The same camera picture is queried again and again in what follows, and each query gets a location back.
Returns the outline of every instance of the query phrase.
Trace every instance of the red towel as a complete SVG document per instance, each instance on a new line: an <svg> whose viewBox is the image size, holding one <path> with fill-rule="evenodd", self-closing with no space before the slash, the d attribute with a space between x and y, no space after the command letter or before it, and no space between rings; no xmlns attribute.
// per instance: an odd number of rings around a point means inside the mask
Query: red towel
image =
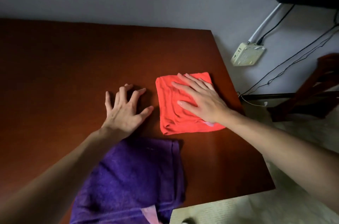
<svg viewBox="0 0 339 224"><path fill-rule="evenodd" d="M212 84L210 75L207 72L190 75L197 79L202 78ZM181 108L177 101L188 102L194 106L197 106L197 104L189 94L173 87L172 81L187 85L176 75L162 76L155 81L160 106L160 129L164 135L210 132L225 128L219 123L214 123L211 126L210 123L206 123L193 113Z"/></svg>

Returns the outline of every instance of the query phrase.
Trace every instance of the power strip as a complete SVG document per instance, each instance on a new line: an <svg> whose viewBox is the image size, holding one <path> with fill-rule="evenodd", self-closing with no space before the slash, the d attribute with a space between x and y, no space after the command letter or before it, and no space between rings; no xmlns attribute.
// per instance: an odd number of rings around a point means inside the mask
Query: power strip
<svg viewBox="0 0 339 224"><path fill-rule="evenodd" d="M251 66L254 65L263 52L264 46L255 43L241 43L231 59L233 66Z"/></svg>

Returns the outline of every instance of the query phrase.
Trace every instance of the folded purple towel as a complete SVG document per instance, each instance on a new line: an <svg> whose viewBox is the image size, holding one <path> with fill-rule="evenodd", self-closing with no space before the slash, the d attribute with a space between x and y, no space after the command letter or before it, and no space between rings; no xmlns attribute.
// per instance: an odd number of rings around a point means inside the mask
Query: folded purple towel
<svg viewBox="0 0 339 224"><path fill-rule="evenodd" d="M140 209L152 205L159 220L168 223L184 194L178 141L128 138L112 148L85 181L70 224L147 224Z"/></svg>

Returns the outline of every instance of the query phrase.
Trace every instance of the table top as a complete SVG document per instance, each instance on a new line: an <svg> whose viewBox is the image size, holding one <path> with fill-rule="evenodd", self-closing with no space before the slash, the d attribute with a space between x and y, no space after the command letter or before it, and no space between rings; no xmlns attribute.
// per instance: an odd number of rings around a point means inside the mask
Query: table top
<svg viewBox="0 0 339 224"><path fill-rule="evenodd" d="M155 106L136 135L181 141L183 207L274 188L262 155L229 129L160 131L159 76L209 72L243 113L210 30L7 19L0 27L0 201L100 128L105 91L125 83L147 88L139 109Z"/></svg>

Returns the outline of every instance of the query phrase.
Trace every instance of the beige floor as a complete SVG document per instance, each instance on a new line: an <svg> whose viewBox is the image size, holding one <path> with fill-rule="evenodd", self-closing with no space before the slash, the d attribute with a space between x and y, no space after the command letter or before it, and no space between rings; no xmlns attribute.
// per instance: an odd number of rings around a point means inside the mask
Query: beige floor
<svg viewBox="0 0 339 224"><path fill-rule="evenodd" d="M279 100L270 100L269 106ZM339 152L339 107L325 120L272 123L265 107L244 103L246 114L274 125L301 139ZM339 223L339 216L312 198L269 161L266 161L276 189L268 192L176 209L171 224L193 218L197 224L324 224Z"/></svg>

